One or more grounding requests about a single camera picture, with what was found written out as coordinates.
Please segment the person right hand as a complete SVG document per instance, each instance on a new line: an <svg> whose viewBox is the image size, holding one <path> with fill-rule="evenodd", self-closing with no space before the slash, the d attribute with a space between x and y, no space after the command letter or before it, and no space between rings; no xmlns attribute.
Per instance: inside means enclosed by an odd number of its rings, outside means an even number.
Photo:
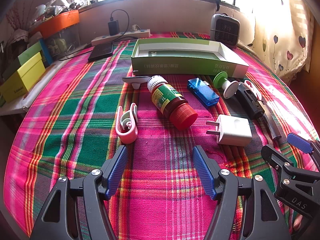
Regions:
<svg viewBox="0 0 320 240"><path fill-rule="evenodd" d="M295 218L295 221L293 223L293 230L294 231L298 231L301 227L301 224L302 224L302 219L303 219L303 216L302 215L297 215L297 217Z"/></svg>

